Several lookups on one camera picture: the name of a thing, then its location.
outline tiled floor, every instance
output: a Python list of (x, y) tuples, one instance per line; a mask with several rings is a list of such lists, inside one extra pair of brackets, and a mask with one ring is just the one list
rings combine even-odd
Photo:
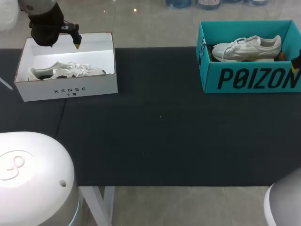
[[(217, 10), (167, 8), (165, 0), (58, 0), (65, 19), (80, 32), (112, 31), (115, 47), (195, 46), (200, 20), (293, 19), (301, 28), (300, 0), (266, 6), (224, 3)], [(22, 48), (30, 36), (24, 12), (14, 30), (0, 33), (0, 48)]]
[[(270, 0), (263, 7), (223, 4), (167, 8), (164, 0), (59, 0), (65, 19), (80, 32), (112, 31), (115, 47), (195, 46), (200, 20), (293, 19), (301, 28), (300, 0)], [(0, 48), (22, 48), (30, 36), (21, 13), (0, 33)], [(116, 187), (114, 226), (266, 226), (266, 187)], [(91, 214), (88, 226), (95, 222)]]
[[(116, 187), (113, 226), (267, 226), (267, 187)], [(91, 213), (87, 224), (96, 226)]]

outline shoe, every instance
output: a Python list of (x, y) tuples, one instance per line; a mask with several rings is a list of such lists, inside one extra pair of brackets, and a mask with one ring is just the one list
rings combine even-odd
[(262, 39), (255, 35), (248, 39), (240, 38), (231, 43), (213, 46), (212, 55), (221, 62), (274, 61), (281, 52), (281, 38)]
[(221, 5), (221, 0), (198, 0), (197, 2), (201, 8), (206, 10), (217, 9)]
[(92, 75), (104, 75), (105, 70), (100, 68), (93, 68), (91, 65), (82, 65), (76, 63), (62, 64), (56, 62), (53, 66), (45, 69), (28, 69), (28, 81), (84, 77)]
[(252, 3), (256, 6), (263, 6), (268, 3), (269, 0), (252, 0)]
[(186, 8), (191, 5), (191, 0), (166, 0), (166, 5), (175, 8)]

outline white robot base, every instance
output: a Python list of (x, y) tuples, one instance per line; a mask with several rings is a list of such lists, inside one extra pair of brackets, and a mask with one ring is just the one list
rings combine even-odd
[(81, 203), (66, 149), (39, 133), (0, 134), (0, 226), (80, 226)]
[(271, 187), (269, 187), (269, 189), (267, 190), (265, 196), (264, 196), (264, 204), (263, 204), (263, 208), (264, 208), (264, 215), (266, 218), (266, 221), (268, 223), (268, 226), (276, 226), (275, 220), (273, 218), (273, 214), (271, 211), (271, 206), (269, 205), (269, 193), (271, 191)]

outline shoe box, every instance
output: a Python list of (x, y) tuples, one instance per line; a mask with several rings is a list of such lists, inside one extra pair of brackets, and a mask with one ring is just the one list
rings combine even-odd
[[(60, 35), (53, 47), (39, 46), (32, 38), (26, 40), (15, 77), (15, 85), (24, 101), (118, 93), (112, 34), (85, 33), (81, 36), (78, 50), (70, 35)], [(30, 67), (49, 68), (56, 62), (90, 64), (92, 67), (104, 69), (106, 75), (28, 80)]]
[[(280, 35), (282, 51), (274, 62), (214, 61), (211, 46), (254, 35), (264, 39)], [(201, 21), (197, 59), (203, 90), (205, 93), (301, 92), (301, 70), (294, 66), (301, 65), (300, 50), (301, 34), (292, 20)]]

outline logo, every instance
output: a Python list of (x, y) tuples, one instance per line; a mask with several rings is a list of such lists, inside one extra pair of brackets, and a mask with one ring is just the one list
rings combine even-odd
[(201, 51), (198, 54), (198, 68), (199, 68), (199, 70), (201, 70), (201, 63), (202, 63), (202, 58), (204, 56), (205, 47), (206, 47), (206, 41), (205, 41), (205, 37), (203, 37)]
[(33, 176), (34, 159), (22, 150), (9, 151), (0, 155), (0, 186), (19, 186)]
[(222, 89), (223, 84), (229, 82), (234, 89), (294, 89), (300, 77), (300, 70), (296, 75), (291, 69), (286, 74), (285, 68), (254, 68), (252, 71), (247, 68), (238, 71), (222, 68), (217, 89)]

